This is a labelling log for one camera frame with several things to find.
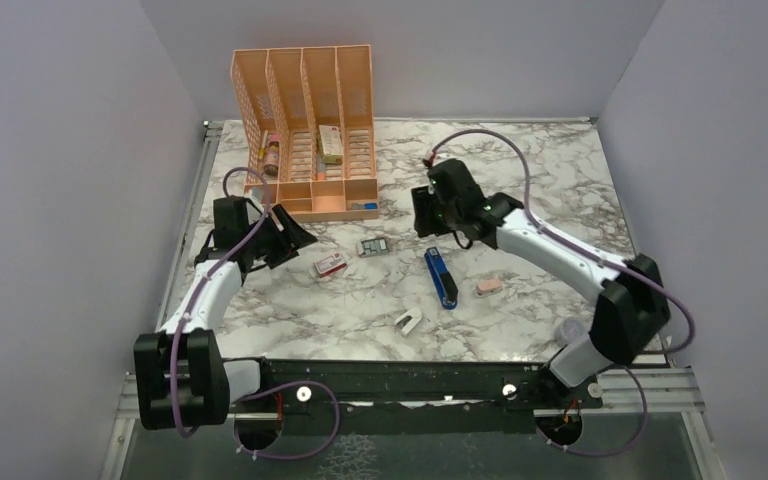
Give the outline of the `red staple box sleeve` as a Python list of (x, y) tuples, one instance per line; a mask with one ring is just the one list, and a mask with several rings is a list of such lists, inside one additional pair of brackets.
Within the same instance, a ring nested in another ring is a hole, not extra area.
[(324, 278), (347, 267), (347, 262), (339, 253), (334, 253), (314, 263), (314, 269), (319, 278)]

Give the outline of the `staple tray with staples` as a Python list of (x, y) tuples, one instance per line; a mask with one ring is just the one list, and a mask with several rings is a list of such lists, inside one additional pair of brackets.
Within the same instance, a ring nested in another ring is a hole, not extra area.
[(357, 253), (361, 258), (385, 255), (390, 252), (390, 247), (384, 237), (361, 240), (357, 243)]

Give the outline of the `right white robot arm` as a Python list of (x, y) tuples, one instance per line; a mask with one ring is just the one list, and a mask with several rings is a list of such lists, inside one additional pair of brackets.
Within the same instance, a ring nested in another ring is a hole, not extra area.
[(550, 229), (504, 193), (485, 196), (465, 164), (444, 160), (427, 184), (411, 191), (419, 237), (462, 234), (469, 241), (522, 258), (579, 293), (594, 308), (590, 330), (563, 347), (528, 383), (526, 392), (552, 407), (605, 369), (628, 366), (670, 318), (657, 263), (604, 253)]

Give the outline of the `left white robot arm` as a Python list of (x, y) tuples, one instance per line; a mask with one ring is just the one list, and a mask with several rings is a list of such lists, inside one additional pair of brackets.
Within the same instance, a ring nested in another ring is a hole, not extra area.
[(189, 437), (225, 421), (235, 395), (218, 326), (248, 275), (274, 269), (317, 241), (281, 205), (230, 196), (214, 201), (213, 215), (214, 228), (180, 305), (133, 347), (139, 417), (147, 430), (176, 429)]

